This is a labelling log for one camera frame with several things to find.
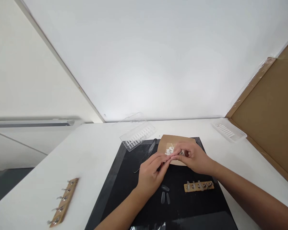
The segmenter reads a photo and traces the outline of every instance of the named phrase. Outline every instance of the clear plastic box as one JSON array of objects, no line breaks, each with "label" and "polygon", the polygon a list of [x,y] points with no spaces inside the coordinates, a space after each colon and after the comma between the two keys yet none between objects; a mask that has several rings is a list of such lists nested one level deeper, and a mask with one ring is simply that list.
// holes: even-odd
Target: clear plastic box
[{"label": "clear plastic box", "polygon": [[126,117],[113,126],[122,134],[120,139],[129,152],[156,132],[155,127],[146,121],[140,112]]},{"label": "clear plastic box", "polygon": [[245,132],[234,126],[227,118],[219,118],[211,124],[229,142],[235,143],[247,137]]}]

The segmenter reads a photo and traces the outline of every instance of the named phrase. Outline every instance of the black cutting mat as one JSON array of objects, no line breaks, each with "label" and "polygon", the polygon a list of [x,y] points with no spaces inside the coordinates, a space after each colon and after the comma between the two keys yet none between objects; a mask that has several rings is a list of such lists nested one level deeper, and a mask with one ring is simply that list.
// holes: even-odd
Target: black cutting mat
[{"label": "black cutting mat", "polygon": [[[195,140],[204,150],[200,139]],[[133,173],[134,167],[131,166],[139,163],[151,143],[152,140],[145,141],[131,152],[120,147],[86,229],[94,229],[136,187],[139,173]],[[185,193],[183,184],[198,180],[213,181],[215,189]],[[161,204],[163,190],[160,187],[139,212],[132,226],[154,229],[166,224],[166,229],[188,229],[186,226],[193,229],[193,224],[196,224],[198,229],[214,229],[216,226],[218,229],[237,229],[221,188],[213,177],[197,174],[186,166],[170,165],[162,184],[170,189],[171,203],[167,204],[165,196],[165,203]],[[207,221],[217,221],[217,225],[205,225]]]}]

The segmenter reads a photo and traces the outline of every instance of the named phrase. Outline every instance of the white table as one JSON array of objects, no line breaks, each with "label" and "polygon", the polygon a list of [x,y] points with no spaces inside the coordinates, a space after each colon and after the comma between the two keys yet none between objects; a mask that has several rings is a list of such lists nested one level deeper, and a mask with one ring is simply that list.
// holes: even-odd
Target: white table
[{"label": "white table", "polygon": [[[213,119],[153,121],[157,132],[200,137],[212,159],[259,186],[288,206],[288,182],[246,140],[230,143],[210,124]],[[80,177],[65,220],[55,229],[84,229],[121,144],[111,123],[85,124],[0,201],[0,229],[48,229],[67,180]],[[222,187],[238,229],[259,229]]]}]

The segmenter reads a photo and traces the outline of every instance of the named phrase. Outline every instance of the finger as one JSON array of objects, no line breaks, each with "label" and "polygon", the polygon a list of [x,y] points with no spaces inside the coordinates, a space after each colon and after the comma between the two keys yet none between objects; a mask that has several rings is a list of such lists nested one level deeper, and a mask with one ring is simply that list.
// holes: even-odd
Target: finger
[{"label": "finger", "polygon": [[186,166],[189,166],[191,163],[191,158],[185,157],[183,155],[175,155],[171,157],[171,160],[178,160],[181,161],[182,163],[186,164]]},{"label": "finger", "polygon": [[182,150],[191,152],[192,143],[188,142],[179,142],[176,144],[173,153],[170,156],[178,155]]},{"label": "finger", "polygon": [[185,156],[188,157],[189,156],[189,152],[187,150],[185,150]]},{"label": "finger", "polygon": [[167,160],[167,161],[163,164],[163,166],[161,167],[161,169],[160,169],[160,171],[158,172],[158,175],[157,175],[157,178],[158,178],[159,180],[161,180],[161,181],[163,180],[164,175],[165,175],[167,169],[169,168],[169,165],[170,165],[171,161],[172,161],[172,159],[170,158],[170,159]]},{"label": "finger", "polygon": [[169,160],[171,157],[167,156],[167,155],[163,155],[161,157],[157,157],[152,163],[150,163],[150,165],[148,166],[149,170],[152,173],[155,173],[157,171],[157,169],[159,168],[160,164]]},{"label": "finger", "polygon": [[166,156],[164,153],[158,153],[156,152],[155,154],[151,155],[150,158],[148,158],[143,164],[148,166],[150,163],[152,163],[156,158],[161,157],[161,156]]}]

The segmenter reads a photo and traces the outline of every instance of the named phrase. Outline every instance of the left hand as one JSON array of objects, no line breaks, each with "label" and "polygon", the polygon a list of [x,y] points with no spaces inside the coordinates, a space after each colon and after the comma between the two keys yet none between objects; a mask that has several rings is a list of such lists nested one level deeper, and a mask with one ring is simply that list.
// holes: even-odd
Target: left hand
[{"label": "left hand", "polygon": [[157,152],[141,164],[139,181],[135,190],[142,196],[142,198],[148,200],[157,191],[163,181],[170,162],[170,156]]}]

